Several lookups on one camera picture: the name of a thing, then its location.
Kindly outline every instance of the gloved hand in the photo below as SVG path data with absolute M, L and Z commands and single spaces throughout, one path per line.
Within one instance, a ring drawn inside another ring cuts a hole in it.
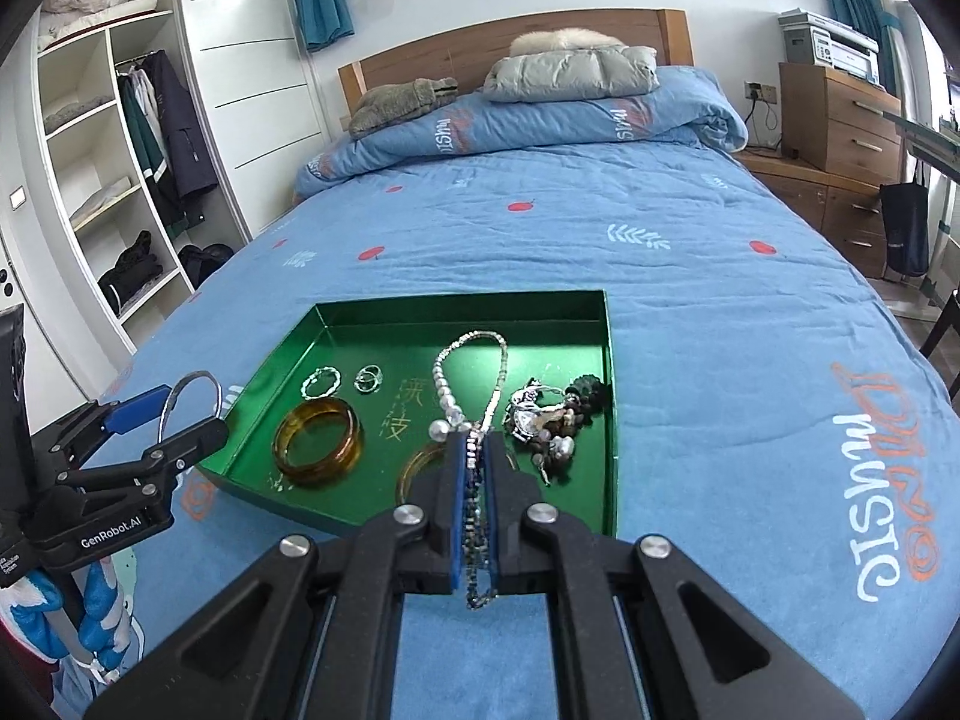
M 64 597 L 42 571 L 31 571 L 6 589 L 0 589 L 0 624 L 36 658 L 52 664 L 67 656 L 64 642 L 50 627 L 45 611 L 64 607 Z M 123 606 L 109 557 L 90 565 L 83 589 L 85 616 L 80 644 L 93 653 L 104 671 L 116 669 L 130 646 L 130 615 Z

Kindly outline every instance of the metal screw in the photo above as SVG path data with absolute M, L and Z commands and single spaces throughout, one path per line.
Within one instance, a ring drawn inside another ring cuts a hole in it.
M 394 519 L 400 525 L 419 525 L 424 521 L 424 510 L 416 504 L 405 503 L 394 509 Z
M 640 552 L 647 557 L 662 560 L 673 551 L 673 544 L 663 536 L 644 536 L 640 540 Z
M 541 525 L 551 525 L 557 521 L 559 516 L 560 512 L 557 511 L 557 507 L 550 506 L 548 503 L 535 503 L 527 509 L 527 517 Z
M 280 554 L 285 557 L 303 557 L 310 551 L 306 536 L 285 536 L 280 540 Z

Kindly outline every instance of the chair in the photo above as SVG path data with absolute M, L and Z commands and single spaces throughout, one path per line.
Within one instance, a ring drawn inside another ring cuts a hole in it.
M 956 330 L 957 333 L 960 333 L 960 298 L 957 296 L 959 293 L 960 290 L 954 290 L 953 295 L 947 298 L 947 305 L 944 306 L 940 318 L 937 319 L 937 323 L 933 325 L 933 330 L 930 332 L 930 335 L 926 341 L 923 342 L 923 346 L 920 347 L 920 354 L 922 354 L 923 357 L 929 358 L 933 353 L 933 349 L 950 327 Z M 953 384 L 950 385 L 950 400 L 957 396 L 957 392 L 960 392 L 960 375 L 958 375 Z

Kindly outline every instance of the brown bracelet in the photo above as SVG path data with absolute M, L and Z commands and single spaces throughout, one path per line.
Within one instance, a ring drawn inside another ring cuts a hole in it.
M 347 431 L 336 448 L 315 463 L 291 466 L 287 450 L 294 436 L 315 420 L 337 419 L 347 425 Z M 274 462 L 287 479 L 295 485 L 318 485 L 332 482 L 356 465 L 363 450 L 363 425 L 346 400 L 323 397 L 299 404 L 283 418 L 274 435 Z

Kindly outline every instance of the black tote bag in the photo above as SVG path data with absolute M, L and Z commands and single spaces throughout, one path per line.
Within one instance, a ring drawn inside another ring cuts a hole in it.
M 887 266 L 904 276 L 922 276 L 930 267 L 926 234 L 928 188 L 917 180 L 922 176 L 918 164 L 913 182 L 880 187 L 880 210 L 887 234 Z

